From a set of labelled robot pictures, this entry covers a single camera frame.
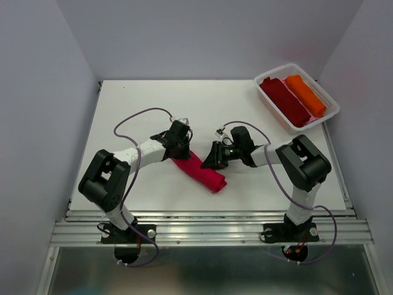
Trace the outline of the crimson red t shirt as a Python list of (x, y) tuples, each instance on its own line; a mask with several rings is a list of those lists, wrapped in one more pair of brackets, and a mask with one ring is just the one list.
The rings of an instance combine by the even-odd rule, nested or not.
[(201, 159), (192, 151), (190, 151), (190, 157), (188, 159), (172, 159), (172, 161), (187, 176), (194, 179), (213, 194), (220, 192), (227, 185), (224, 175), (210, 168), (202, 168)]

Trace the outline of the white plastic basket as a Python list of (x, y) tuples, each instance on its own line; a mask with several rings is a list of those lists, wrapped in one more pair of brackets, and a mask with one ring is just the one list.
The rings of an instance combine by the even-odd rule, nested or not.
[(262, 103), (291, 135), (313, 128), (340, 111), (338, 103), (293, 63), (258, 75), (254, 84)]

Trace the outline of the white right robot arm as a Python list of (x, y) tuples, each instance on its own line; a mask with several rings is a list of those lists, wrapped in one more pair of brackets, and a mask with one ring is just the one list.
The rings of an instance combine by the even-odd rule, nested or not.
[(273, 147), (270, 143), (256, 145), (245, 126), (235, 127), (230, 131), (227, 144), (224, 131), (218, 130), (219, 141), (212, 143), (207, 158), (201, 164), (202, 169), (222, 170), (231, 160), (240, 160), (251, 168), (268, 166), (276, 182), (279, 179), (274, 172), (274, 165), (282, 165), (293, 185), (292, 194), (284, 195), (290, 201), (285, 214), (288, 220), (282, 225), (284, 236), (296, 240), (305, 232), (304, 224), (310, 222), (314, 201), (321, 184), (332, 171), (326, 156), (305, 135), (298, 135), (288, 144)]

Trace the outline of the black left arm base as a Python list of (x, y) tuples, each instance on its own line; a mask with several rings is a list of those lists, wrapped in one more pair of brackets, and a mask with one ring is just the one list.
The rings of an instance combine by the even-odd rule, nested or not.
[[(101, 232), (101, 243), (104, 245), (115, 245), (115, 244), (137, 244), (150, 243), (143, 238), (137, 238), (137, 234), (131, 229), (120, 230), (110, 222), (101, 222), (97, 225), (97, 229)], [(154, 224), (137, 224), (136, 229), (147, 236), (148, 238), (155, 241), (155, 233), (157, 227)]]

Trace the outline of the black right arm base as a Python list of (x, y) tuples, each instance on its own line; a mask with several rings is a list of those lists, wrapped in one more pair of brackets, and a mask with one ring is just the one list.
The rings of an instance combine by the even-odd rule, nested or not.
[(259, 233), (259, 239), (268, 244), (295, 243), (304, 240), (318, 242), (320, 240), (317, 226), (312, 217), (300, 225), (295, 225), (286, 214), (283, 222), (264, 224), (263, 230)]

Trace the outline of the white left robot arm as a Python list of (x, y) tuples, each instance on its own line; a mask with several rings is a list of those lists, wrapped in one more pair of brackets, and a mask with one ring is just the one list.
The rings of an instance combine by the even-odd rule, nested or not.
[(147, 165), (166, 159), (189, 159), (190, 127), (172, 122), (169, 130), (151, 136), (142, 144), (115, 153), (99, 150), (78, 185), (78, 191), (94, 203), (116, 227), (115, 234), (123, 242), (136, 237), (136, 218), (123, 204), (130, 175)]

